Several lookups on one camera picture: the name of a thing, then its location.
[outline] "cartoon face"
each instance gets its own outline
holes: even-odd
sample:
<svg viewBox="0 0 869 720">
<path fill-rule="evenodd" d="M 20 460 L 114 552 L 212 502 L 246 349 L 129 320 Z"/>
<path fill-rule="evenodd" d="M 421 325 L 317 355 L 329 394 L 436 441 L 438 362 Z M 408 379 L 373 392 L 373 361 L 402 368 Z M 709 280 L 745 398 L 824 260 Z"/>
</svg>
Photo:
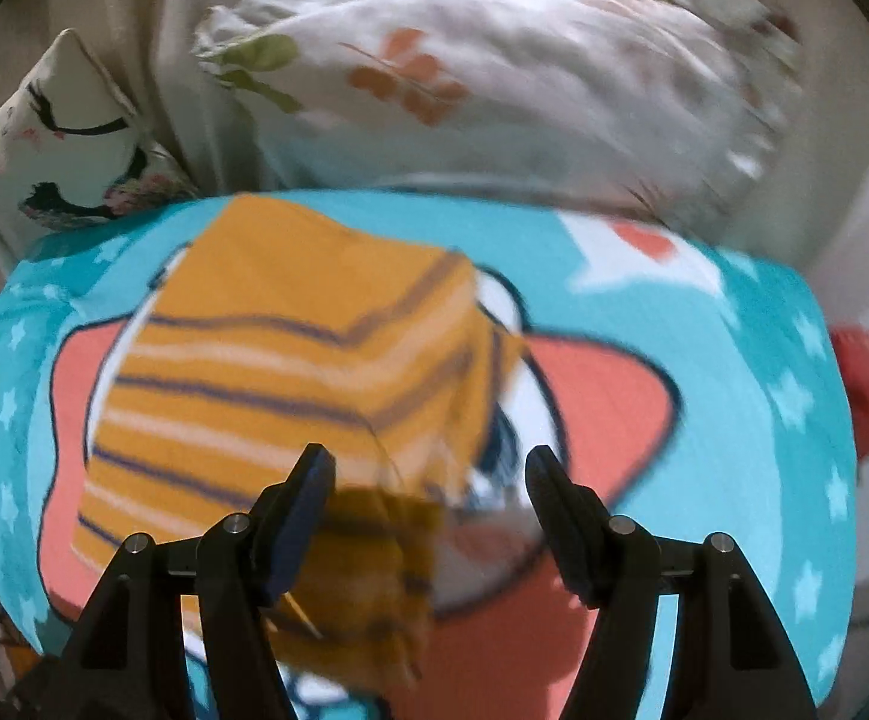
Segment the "cartoon face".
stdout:
<svg viewBox="0 0 869 720">
<path fill-rule="evenodd" d="M 132 317 L 80 328 L 57 357 L 58 464 L 39 565 L 52 605 L 70 619 L 103 571 L 71 549 L 100 410 L 163 277 L 183 256 L 166 264 Z M 494 720 L 486 707 L 498 720 L 560 712 L 594 615 L 570 603 L 542 553 L 524 459 L 535 445 L 549 445 L 575 482 L 595 488 L 610 504 L 663 449 L 677 415 L 673 384 L 650 362 L 591 338 L 534 327 L 502 275 L 481 274 L 479 299 L 493 319 L 524 335 L 527 355 L 495 409 L 465 504 L 450 513 L 438 553 L 433 597 L 439 620 L 425 676 L 418 690 L 390 696 L 396 718 Z M 186 646 L 203 657 L 196 637 L 186 635 Z M 538 652 L 546 656 L 539 659 Z"/>
</svg>

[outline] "striped cloth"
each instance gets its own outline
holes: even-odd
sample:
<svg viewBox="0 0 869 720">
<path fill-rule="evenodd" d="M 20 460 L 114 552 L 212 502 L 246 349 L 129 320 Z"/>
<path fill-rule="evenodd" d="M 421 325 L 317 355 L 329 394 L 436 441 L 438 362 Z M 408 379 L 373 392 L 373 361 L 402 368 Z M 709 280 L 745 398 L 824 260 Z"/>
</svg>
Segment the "striped cloth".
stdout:
<svg viewBox="0 0 869 720">
<path fill-rule="evenodd" d="M 462 255 L 241 196 L 160 285 L 95 434 L 73 549 L 106 565 L 135 531 L 198 536 L 337 459 L 278 659 L 385 690 L 416 678 L 443 504 L 465 493 L 521 342 L 480 311 Z M 196 603 L 185 623 L 199 631 Z"/>
</svg>

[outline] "printed cushion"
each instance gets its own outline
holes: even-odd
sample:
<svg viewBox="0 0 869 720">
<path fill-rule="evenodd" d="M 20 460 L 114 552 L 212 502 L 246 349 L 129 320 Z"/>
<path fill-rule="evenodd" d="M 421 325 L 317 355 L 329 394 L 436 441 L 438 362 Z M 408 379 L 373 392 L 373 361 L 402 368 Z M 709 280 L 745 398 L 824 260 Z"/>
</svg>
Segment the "printed cushion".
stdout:
<svg viewBox="0 0 869 720">
<path fill-rule="evenodd" d="M 697 230 L 786 128 L 788 31 L 755 0 L 243 0 L 212 9 L 194 53 L 253 119 L 265 188 L 440 191 Z"/>
<path fill-rule="evenodd" d="M 0 237 L 15 258 L 49 230 L 191 196 L 177 162 L 72 29 L 0 108 Z"/>
</svg>

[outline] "orange leaf pattern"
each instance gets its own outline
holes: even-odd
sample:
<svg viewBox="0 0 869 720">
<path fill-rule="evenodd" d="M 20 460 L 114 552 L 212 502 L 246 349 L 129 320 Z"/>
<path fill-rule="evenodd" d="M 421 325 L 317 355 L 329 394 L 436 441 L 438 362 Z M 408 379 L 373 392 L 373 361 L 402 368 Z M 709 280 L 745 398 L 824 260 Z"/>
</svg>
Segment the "orange leaf pattern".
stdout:
<svg viewBox="0 0 869 720">
<path fill-rule="evenodd" d="M 452 79 L 436 56 L 419 52 L 425 35 L 407 26 L 395 29 L 385 39 L 380 56 L 348 43 L 341 45 L 374 62 L 374 66 L 360 65 L 348 74 L 351 87 L 381 101 L 397 98 L 421 124 L 437 127 L 471 90 Z"/>
<path fill-rule="evenodd" d="M 410 26 L 395 29 L 387 36 L 387 40 L 384 43 L 384 59 L 388 62 L 395 62 L 406 53 L 413 52 L 423 36 L 425 36 L 425 33 Z"/>
</svg>

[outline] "white star pattern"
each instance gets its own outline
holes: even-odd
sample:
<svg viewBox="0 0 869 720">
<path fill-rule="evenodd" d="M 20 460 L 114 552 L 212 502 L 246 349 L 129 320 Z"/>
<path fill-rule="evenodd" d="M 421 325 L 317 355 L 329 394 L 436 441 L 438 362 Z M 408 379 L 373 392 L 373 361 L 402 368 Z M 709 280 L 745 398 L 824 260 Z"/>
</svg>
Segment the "white star pattern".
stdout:
<svg viewBox="0 0 869 720">
<path fill-rule="evenodd" d="M 33 598 L 20 598 L 20 627 L 23 632 L 28 634 L 30 638 L 35 638 L 37 635 L 37 627 L 35 626 L 35 614 L 38 608 L 34 603 Z"/>
<path fill-rule="evenodd" d="M 841 479 L 836 467 L 831 469 L 831 480 L 828 482 L 825 492 L 828 494 L 828 514 L 831 515 L 831 522 L 847 519 L 850 490 L 847 482 Z"/>
<path fill-rule="evenodd" d="M 754 279 L 754 281 L 760 281 L 760 276 L 757 274 L 757 265 L 746 254 L 741 254 L 739 251 L 722 251 L 721 256 L 728 261 L 728 264 L 732 268 L 741 271 L 748 278 Z"/>
<path fill-rule="evenodd" d="M 821 596 L 824 575 L 815 571 L 810 560 L 801 569 L 801 576 L 794 584 L 794 621 L 812 620 L 817 616 L 817 599 Z"/>
<path fill-rule="evenodd" d="M 801 336 L 801 342 L 804 343 L 804 351 L 808 357 L 817 357 L 823 360 L 828 355 L 828 351 L 824 345 L 825 333 L 808 319 L 804 314 L 798 314 L 794 317 L 794 329 Z"/>
<path fill-rule="evenodd" d="M 11 343 L 8 345 L 11 351 L 18 350 L 18 344 L 25 339 L 27 334 L 28 333 L 25 331 L 25 321 L 19 319 L 18 322 L 11 327 Z"/>
<path fill-rule="evenodd" d="M 14 389 L 9 389 L 4 398 L 1 399 L 1 415 L 0 422 L 4 425 L 4 429 L 11 427 L 11 420 L 14 419 L 15 412 L 18 410 L 18 405 L 14 399 Z"/>
<path fill-rule="evenodd" d="M 781 415 L 786 428 L 796 428 L 804 432 L 807 415 L 814 408 L 814 396 L 794 378 L 790 368 L 781 376 L 781 381 L 767 388 L 771 400 Z"/>
<path fill-rule="evenodd" d="M 11 485 L 1 485 L 1 519 L 4 520 L 11 533 L 14 533 L 14 523 L 18 519 L 18 506 L 14 502 L 14 490 Z"/>
<path fill-rule="evenodd" d="M 111 240 L 103 242 L 98 247 L 95 265 L 113 263 L 116 257 L 121 254 L 121 250 L 127 245 L 127 242 L 128 239 L 124 235 L 119 235 L 117 238 L 111 238 Z"/>
<path fill-rule="evenodd" d="M 841 653 L 844 652 L 844 635 L 838 634 L 831 640 L 817 656 L 817 679 L 826 680 L 830 675 L 837 672 L 837 664 L 840 664 Z"/>
<path fill-rule="evenodd" d="M 325 706 L 326 704 L 336 704 L 339 701 L 344 701 L 348 698 L 348 691 L 337 685 L 329 682 L 321 677 L 316 677 L 313 674 L 303 674 L 295 683 L 298 698 L 305 704 L 314 704 L 315 706 Z"/>
</svg>

